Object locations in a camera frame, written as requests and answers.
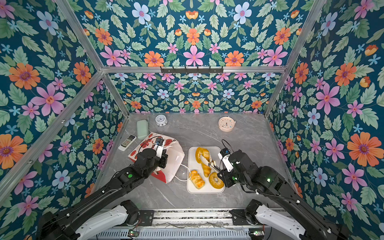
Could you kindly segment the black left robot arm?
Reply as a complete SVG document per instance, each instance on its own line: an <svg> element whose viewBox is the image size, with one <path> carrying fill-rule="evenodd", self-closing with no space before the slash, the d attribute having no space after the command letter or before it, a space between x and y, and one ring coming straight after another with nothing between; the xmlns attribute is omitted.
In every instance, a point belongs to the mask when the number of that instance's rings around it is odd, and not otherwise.
<svg viewBox="0 0 384 240"><path fill-rule="evenodd" d="M96 213L113 201L130 193L144 183L156 168L165 168L166 150L159 154L154 149L138 153L137 160L117 172L110 181L86 199L56 214L44 214L38 222L37 240L77 240L78 229Z"/></svg>

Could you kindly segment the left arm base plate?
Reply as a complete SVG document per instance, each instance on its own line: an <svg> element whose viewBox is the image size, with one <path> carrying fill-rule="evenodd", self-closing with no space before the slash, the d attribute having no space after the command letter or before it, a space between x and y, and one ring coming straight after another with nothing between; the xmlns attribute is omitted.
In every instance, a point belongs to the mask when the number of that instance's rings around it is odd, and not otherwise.
<svg viewBox="0 0 384 240"><path fill-rule="evenodd" d="M132 217L128 216L125 225L133 227L149 227L152 226L154 220L154 210L139 210Z"/></svg>

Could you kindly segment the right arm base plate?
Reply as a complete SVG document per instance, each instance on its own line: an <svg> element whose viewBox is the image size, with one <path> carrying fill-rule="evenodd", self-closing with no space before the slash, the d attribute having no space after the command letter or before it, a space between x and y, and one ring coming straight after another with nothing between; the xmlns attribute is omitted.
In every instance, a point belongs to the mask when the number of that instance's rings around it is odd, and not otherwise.
<svg viewBox="0 0 384 240"><path fill-rule="evenodd" d="M261 222L257 219L256 215L258 213L261 213L261 211L246 209L233 209L229 211L229 214L232 216L234 226L268 225L265 221Z"/></svg>

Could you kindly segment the braided fake bread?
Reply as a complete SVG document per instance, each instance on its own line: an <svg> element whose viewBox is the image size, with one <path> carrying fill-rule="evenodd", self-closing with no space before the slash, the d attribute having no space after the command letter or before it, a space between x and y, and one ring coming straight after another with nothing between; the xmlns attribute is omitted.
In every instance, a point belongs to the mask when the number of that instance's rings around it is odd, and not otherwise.
<svg viewBox="0 0 384 240"><path fill-rule="evenodd" d="M196 170L192 170L190 172L190 180L195 186L196 189L200 190L202 187L205 186L205 181L201 177L201 175Z"/></svg>

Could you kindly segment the red white paper bag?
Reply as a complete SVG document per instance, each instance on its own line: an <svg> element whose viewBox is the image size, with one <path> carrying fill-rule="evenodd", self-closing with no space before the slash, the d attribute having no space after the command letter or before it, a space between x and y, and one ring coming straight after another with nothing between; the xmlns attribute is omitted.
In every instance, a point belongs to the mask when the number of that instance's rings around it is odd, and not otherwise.
<svg viewBox="0 0 384 240"><path fill-rule="evenodd" d="M143 173L151 174L166 184L175 178L184 157L185 153L176 139L154 132L129 154L131 161L140 162Z"/></svg>

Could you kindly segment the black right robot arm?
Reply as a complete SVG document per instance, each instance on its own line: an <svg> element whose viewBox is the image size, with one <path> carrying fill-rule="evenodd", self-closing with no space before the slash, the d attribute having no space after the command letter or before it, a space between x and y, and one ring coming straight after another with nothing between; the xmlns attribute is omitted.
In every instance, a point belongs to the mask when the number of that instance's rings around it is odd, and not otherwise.
<svg viewBox="0 0 384 240"><path fill-rule="evenodd" d="M246 193L262 195L279 204L289 216L279 214L258 200L251 200L245 209L251 225L270 226L295 240L347 240L350 231L346 225L327 220L315 211L276 170L269 166L259 167L249 156L238 150L231 153L221 150L221 169L210 154L199 148L195 154L200 164L207 165L226 188L239 184Z"/></svg>

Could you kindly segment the fake bagel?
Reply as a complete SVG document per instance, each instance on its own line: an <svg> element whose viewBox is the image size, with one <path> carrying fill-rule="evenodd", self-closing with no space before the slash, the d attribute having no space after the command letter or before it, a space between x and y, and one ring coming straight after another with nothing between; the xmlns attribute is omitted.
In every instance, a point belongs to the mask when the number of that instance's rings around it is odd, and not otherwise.
<svg viewBox="0 0 384 240"><path fill-rule="evenodd" d="M219 178L216 172L209 175L209 182L214 189L221 189L225 186L224 182Z"/></svg>

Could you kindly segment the yellow fake croissant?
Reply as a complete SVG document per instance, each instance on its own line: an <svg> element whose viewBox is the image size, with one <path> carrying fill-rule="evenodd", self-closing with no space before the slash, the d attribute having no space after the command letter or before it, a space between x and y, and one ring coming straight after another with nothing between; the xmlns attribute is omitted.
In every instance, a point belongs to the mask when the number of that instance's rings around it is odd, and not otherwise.
<svg viewBox="0 0 384 240"><path fill-rule="evenodd" d="M212 169L208 165L205 165L205 164L201 164L201 166L203 168L204 176L206 178L208 178L210 176L210 174L211 174Z"/></svg>
<svg viewBox="0 0 384 240"><path fill-rule="evenodd" d="M211 157L210 152L207 149L198 147L195 152L195 157L196 157L197 163L202 164L200 160L200 156L204 156L207 160L209 160Z"/></svg>

